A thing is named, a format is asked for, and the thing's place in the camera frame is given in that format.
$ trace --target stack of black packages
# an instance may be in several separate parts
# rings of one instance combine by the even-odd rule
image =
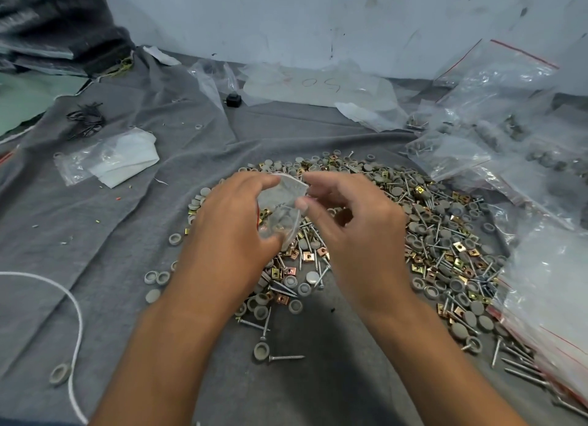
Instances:
[[[0,0],[0,71],[91,77],[132,48],[106,0]]]

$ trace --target gray fabric sheet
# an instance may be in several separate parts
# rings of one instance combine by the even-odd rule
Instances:
[[[150,288],[143,275],[166,270],[176,259],[179,248],[169,246],[167,237],[183,231],[187,203],[203,186],[248,162],[288,161],[336,148],[408,164],[395,152],[409,135],[377,134],[335,109],[295,104],[228,109],[225,117],[182,66],[162,67],[141,55],[135,60],[127,75],[57,100],[0,166],[0,270],[38,273],[72,288],[84,313],[75,389],[87,416],[145,307]],[[57,151],[97,141],[63,140],[65,114],[93,101],[104,103],[109,121],[100,137],[133,125],[157,137],[161,161],[113,190],[96,179],[66,188],[52,162]],[[197,124],[203,128],[196,130]],[[74,348],[72,304],[60,303],[62,295],[47,284],[26,278],[3,278],[1,288],[0,415],[76,422],[66,386],[53,389],[47,381]],[[302,315],[275,310],[272,318],[272,353],[307,358],[257,364],[251,352],[259,333],[229,322],[198,400],[194,418],[202,426],[421,424],[397,373],[331,277],[324,291],[305,300]],[[474,362],[527,421],[581,424],[551,407],[540,388],[489,369],[493,345],[484,346],[484,356]]]

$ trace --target white wall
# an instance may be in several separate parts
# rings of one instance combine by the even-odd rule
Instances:
[[[365,71],[396,78],[431,79],[480,38],[556,61],[588,32],[588,0],[108,2],[137,44],[309,68],[351,58]]]

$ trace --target white cable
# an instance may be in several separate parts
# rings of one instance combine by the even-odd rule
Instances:
[[[48,279],[47,277],[43,277],[43,276],[39,276],[37,274],[31,274],[31,273],[20,273],[18,271],[0,271],[0,276],[1,275],[3,275],[3,276],[32,277],[33,279],[37,279],[39,281],[46,282],[49,285],[53,285],[54,287],[63,291],[67,295],[67,297],[69,297],[71,299],[71,302],[73,302],[73,305],[75,306],[75,309],[77,311],[77,320],[79,322],[79,329],[77,331],[77,341],[75,344],[75,349],[73,351],[73,357],[72,357],[72,363],[71,363],[72,372],[71,372],[70,377],[68,378],[68,394],[70,396],[70,403],[72,405],[73,411],[75,412],[77,418],[83,424],[88,424],[88,419],[86,418],[86,416],[84,415],[82,410],[77,405],[77,401],[75,399],[75,393],[74,393],[75,363],[77,361],[77,353],[79,352],[79,347],[82,345],[82,334],[84,333],[84,324],[82,322],[82,310],[80,310],[79,304],[77,303],[77,300],[75,299],[74,295],[70,293],[70,290],[65,288],[63,285],[58,284],[57,282],[52,281],[51,279]]]

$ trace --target fingernail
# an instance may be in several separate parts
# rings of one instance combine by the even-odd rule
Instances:
[[[306,216],[306,211],[308,211],[308,203],[304,197],[298,197],[294,202],[294,206],[302,213],[303,217]]]

